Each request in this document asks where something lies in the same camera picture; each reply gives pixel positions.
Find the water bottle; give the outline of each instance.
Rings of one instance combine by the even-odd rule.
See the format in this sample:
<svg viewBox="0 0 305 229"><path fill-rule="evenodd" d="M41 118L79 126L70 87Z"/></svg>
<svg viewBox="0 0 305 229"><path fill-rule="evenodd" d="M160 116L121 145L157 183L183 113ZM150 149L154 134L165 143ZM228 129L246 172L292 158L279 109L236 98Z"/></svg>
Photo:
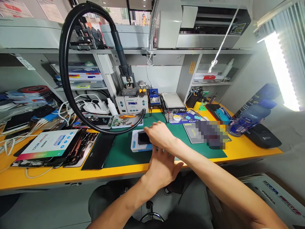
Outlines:
<svg viewBox="0 0 305 229"><path fill-rule="evenodd" d="M267 83L255 95L252 96L251 99L248 100L233 116L233 119L236 119L240 116L240 114L247 110L250 106L254 104L258 104L261 100L274 100L280 95L280 88L276 84Z"/></svg>
<svg viewBox="0 0 305 229"><path fill-rule="evenodd" d="M261 100L258 104L250 106L229 125L229 134L240 137L247 130L263 121L275 106L276 102L272 100Z"/></svg>

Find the white wall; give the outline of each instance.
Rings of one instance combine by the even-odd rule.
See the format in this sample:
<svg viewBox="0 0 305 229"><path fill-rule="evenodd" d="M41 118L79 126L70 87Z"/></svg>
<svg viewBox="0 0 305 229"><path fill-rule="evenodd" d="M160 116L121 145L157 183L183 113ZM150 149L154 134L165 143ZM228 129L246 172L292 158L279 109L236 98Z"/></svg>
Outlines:
<svg viewBox="0 0 305 229"><path fill-rule="evenodd" d="M254 16L259 19L280 2L254 0ZM222 100L222 104L232 112L236 112L266 83L277 84L264 42L257 44L254 50L256 53ZM281 96L275 101L278 105L263 124L281 140L280 149L284 154L267 157L258 165L283 179L305 198L305 112L294 112L284 107Z"/></svg>

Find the person's right hand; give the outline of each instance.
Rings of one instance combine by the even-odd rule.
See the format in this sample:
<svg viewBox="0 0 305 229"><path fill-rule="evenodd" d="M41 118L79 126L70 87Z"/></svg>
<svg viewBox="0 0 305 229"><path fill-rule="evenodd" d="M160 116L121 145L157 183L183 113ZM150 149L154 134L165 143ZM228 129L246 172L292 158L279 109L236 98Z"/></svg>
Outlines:
<svg viewBox="0 0 305 229"><path fill-rule="evenodd" d="M144 127L144 131L149 136L149 140L153 145L167 151L170 151L169 148L177 139L161 121L153 122L149 128Z"/></svg>

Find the blue bottle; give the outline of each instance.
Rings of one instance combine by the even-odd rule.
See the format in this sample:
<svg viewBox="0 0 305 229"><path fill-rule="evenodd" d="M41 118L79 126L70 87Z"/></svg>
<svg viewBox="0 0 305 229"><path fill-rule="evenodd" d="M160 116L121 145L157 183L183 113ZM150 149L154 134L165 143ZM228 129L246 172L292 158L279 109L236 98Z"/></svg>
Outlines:
<svg viewBox="0 0 305 229"><path fill-rule="evenodd" d="M258 104L250 106L229 125L229 134L240 137L247 130L264 120L275 106L276 102L272 100L261 100Z"/></svg>

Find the phone screen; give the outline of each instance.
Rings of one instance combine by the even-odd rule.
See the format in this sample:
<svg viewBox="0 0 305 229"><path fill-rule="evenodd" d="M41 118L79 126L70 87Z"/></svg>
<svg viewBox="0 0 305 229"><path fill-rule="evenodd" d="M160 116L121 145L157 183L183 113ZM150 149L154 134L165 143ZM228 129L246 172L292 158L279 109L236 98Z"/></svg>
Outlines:
<svg viewBox="0 0 305 229"><path fill-rule="evenodd" d="M144 131L138 133L138 144L139 145L150 144L149 137Z"/></svg>

